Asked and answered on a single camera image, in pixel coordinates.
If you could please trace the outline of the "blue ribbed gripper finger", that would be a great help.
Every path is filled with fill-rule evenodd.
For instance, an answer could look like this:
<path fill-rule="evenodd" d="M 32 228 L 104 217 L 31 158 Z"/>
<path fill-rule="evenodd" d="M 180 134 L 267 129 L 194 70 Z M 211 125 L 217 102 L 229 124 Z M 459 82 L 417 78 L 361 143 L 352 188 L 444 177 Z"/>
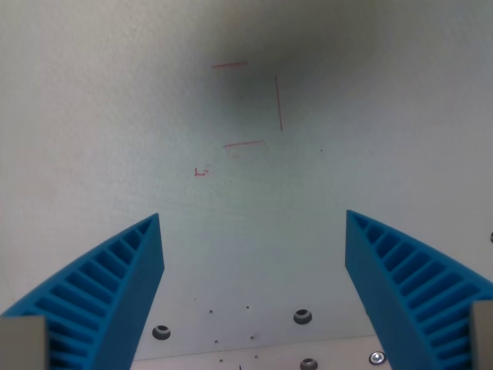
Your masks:
<path fill-rule="evenodd" d="M 347 212 L 345 267 L 393 369 L 470 369 L 469 311 L 492 283 L 386 224 Z"/>
<path fill-rule="evenodd" d="M 153 214 L 54 273 L 2 316 L 46 320 L 50 369 L 129 369 L 164 270 Z"/>

